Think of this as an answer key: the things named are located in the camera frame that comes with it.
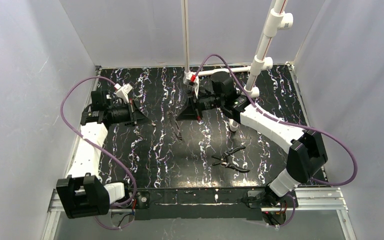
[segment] black marble surface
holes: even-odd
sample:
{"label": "black marble surface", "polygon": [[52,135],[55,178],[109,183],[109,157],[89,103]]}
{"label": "black marble surface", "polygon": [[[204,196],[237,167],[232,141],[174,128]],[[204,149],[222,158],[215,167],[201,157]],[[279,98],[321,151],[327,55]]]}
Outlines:
{"label": "black marble surface", "polygon": [[[130,97],[152,120],[152,124],[136,127],[112,126],[104,145],[130,169],[138,188],[263,186],[286,166],[287,154],[278,145],[246,126],[230,132],[228,119],[219,109],[206,111],[201,122],[178,122],[184,142],[178,141],[165,113],[171,110],[176,115],[185,104],[187,88],[181,67],[103,69],[100,75],[121,85],[132,84]],[[248,74],[236,76],[246,82]],[[208,78],[201,79],[201,85],[209,84]],[[264,109],[288,122],[306,124],[287,66],[275,65],[272,70],[262,71],[256,86],[260,90],[256,102]],[[97,89],[110,86],[102,81]],[[233,163],[250,169],[249,173],[211,166],[211,155],[238,145],[246,149],[234,154]],[[104,155],[99,175],[105,183],[129,180],[122,168]],[[320,171],[316,178],[323,179],[323,173]]]}

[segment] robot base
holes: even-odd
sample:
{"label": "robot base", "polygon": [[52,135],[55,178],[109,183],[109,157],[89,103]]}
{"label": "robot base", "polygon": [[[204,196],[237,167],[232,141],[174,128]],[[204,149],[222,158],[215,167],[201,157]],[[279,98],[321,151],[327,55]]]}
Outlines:
{"label": "robot base", "polygon": [[[264,192],[264,190],[249,190],[247,193],[246,193],[246,196],[247,197],[256,197],[258,194]],[[297,195],[295,193],[295,191],[292,191],[289,193],[292,197],[294,197],[294,201],[295,201],[295,207],[298,207],[298,200],[297,200]],[[290,207],[293,206],[293,203],[292,203],[292,200],[289,198],[289,197],[285,197],[284,199],[282,199],[281,201],[279,201],[280,203],[283,203],[286,201],[286,204]],[[267,204],[264,204],[262,202],[250,202],[248,203],[248,207],[251,208],[251,209],[260,209],[260,208],[272,208],[273,206],[269,205],[268,203]]]}

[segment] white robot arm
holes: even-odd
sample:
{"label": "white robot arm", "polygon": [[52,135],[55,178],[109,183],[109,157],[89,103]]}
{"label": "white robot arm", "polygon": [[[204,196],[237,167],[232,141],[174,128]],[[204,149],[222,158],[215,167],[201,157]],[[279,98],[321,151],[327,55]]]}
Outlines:
{"label": "white robot arm", "polygon": [[[213,92],[202,87],[198,99],[189,95],[186,106],[176,118],[178,121],[200,120],[202,111],[220,108],[226,117],[263,134],[288,154],[286,168],[265,187],[260,196],[249,201],[260,201],[265,206],[276,205],[299,184],[308,182],[328,160],[319,132],[303,132],[301,128],[283,125],[264,116],[250,104],[246,96],[236,93],[233,79],[227,72],[214,73],[211,85]],[[256,107],[265,115],[279,119],[260,106]]]}
{"label": "white robot arm", "polygon": [[149,122],[134,101],[128,99],[132,86],[117,84],[115,88],[118,89],[115,99],[106,90],[90,94],[92,103],[83,111],[80,121],[83,138],[78,143],[67,176],[57,181],[56,191],[68,218],[106,214],[111,204],[126,198],[128,190],[123,182],[103,185],[98,180],[101,150],[85,141],[89,140],[102,148],[112,124],[136,126]]}

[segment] black pliers handle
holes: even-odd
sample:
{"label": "black pliers handle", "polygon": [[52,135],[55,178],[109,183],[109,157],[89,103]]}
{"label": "black pliers handle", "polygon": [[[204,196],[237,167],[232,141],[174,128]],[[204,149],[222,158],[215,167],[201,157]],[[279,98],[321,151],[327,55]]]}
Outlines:
{"label": "black pliers handle", "polygon": [[229,163],[229,156],[236,153],[237,151],[240,151],[242,149],[245,149],[245,146],[237,146],[237,147],[234,147],[230,150],[227,150],[225,152],[223,152],[223,154],[221,156],[219,155],[212,155],[211,157],[213,159],[218,159],[219,161],[215,161],[212,165],[213,166],[216,166],[216,165],[223,165],[223,167],[225,168],[229,168],[229,169],[233,169],[235,171],[238,171],[240,173],[248,173],[250,170],[249,169],[245,169],[245,168],[242,168],[240,166],[236,166],[235,164],[231,164]]}

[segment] white plastic part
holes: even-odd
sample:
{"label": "white plastic part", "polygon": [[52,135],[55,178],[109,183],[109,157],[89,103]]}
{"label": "white plastic part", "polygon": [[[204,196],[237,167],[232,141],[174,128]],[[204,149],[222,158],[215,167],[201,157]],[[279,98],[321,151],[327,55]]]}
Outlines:
{"label": "white plastic part", "polygon": [[229,119],[229,129],[231,132],[236,132],[239,128],[239,123],[233,119]]}
{"label": "white plastic part", "polygon": [[292,28],[294,24],[294,16],[292,13],[285,13],[282,18],[282,22],[280,23],[279,30],[287,30]]}
{"label": "white plastic part", "polygon": [[[262,109],[259,105],[257,105],[257,108],[261,109],[263,113],[279,119],[268,111]],[[303,135],[301,128],[283,125],[268,119],[257,112],[252,105],[247,106],[245,111],[240,113],[240,124],[248,126],[266,136],[279,145],[285,153],[289,152],[289,147],[292,145],[291,140],[298,140]]]}
{"label": "white plastic part", "polygon": [[256,84],[257,76],[260,75],[261,71],[266,71],[272,68],[273,59],[271,57],[266,57],[263,61],[261,61],[257,58],[257,55],[255,55],[254,61],[252,62],[251,68],[249,70],[249,77],[248,81],[246,82],[245,90],[250,91],[254,87],[254,84]]}
{"label": "white plastic part", "polygon": [[[241,72],[248,72],[250,70],[250,68],[251,68],[251,66],[241,66],[241,67],[232,67],[230,69],[234,73],[241,73]],[[217,72],[230,73],[227,68],[217,68],[217,69],[208,70],[208,71],[200,71],[200,72],[198,72],[198,76],[208,76],[208,75],[212,75],[212,74],[217,73]]]}
{"label": "white plastic part", "polygon": [[125,185],[122,182],[108,183],[103,186],[109,195],[109,204],[125,197]]}
{"label": "white plastic part", "polygon": [[120,87],[115,94],[117,97],[123,99],[125,103],[129,102],[129,93],[133,89],[132,85],[130,83],[124,84],[122,87]]}
{"label": "white plastic part", "polygon": [[260,90],[258,87],[253,87],[251,91],[248,91],[245,89],[245,92],[251,97],[251,98],[257,98],[260,95]]}
{"label": "white plastic part", "polygon": [[254,76],[258,76],[260,75],[261,71],[272,69],[272,67],[273,59],[271,57],[266,57],[264,58],[264,60],[259,60],[257,58],[257,55],[255,55],[254,61],[252,62],[251,67],[249,68],[249,73]]}
{"label": "white plastic part", "polygon": [[[99,146],[104,145],[108,130],[103,123],[89,122],[80,127],[83,139],[88,139]],[[101,151],[80,139],[77,147],[77,154],[67,175],[72,178],[84,177],[87,173],[98,176],[98,168],[101,159]]]}
{"label": "white plastic part", "polygon": [[286,168],[270,183],[268,186],[277,196],[283,197],[289,191],[292,191],[301,184],[289,175]]}
{"label": "white plastic part", "polygon": [[122,86],[121,86],[120,84],[118,84],[118,83],[116,83],[116,84],[114,85],[115,90],[119,90],[121,87],[122,87]]}
{"label": "white plastic part", "polygon": [[263,33],[269,38],[273,38],[278,33],[278,29],[281,25],[282,19],[284,18],[284,13],[277,14],[275,9],[270,10],[267,21],[265,22]]}
{"label": "white plastic part", "polygon": [[[192,76],[195,75],[194,72],[184,72],[184,77],[183,77],[183,83],[186,84],[187,86],[191,82]],[[200,90],[200,77],[197,76],[194,80],[194,85],[193,85],[193,91],[195,92],[195,96],[198,99],[198,91]]]}

